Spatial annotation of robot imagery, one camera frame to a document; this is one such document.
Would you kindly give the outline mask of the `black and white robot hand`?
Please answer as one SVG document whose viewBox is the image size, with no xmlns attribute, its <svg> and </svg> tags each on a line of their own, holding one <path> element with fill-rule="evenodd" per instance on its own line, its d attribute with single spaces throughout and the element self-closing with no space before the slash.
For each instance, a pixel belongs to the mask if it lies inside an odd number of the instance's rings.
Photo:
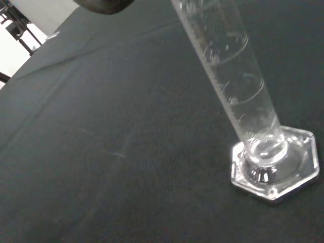
<svg viewBox="0 0 324 243">
<path fill-rule="evenodd" d="M 123 11 L 134 0 L 73 0 L 79 6 L 98 14 L 113 15 Z"/>
</svg>

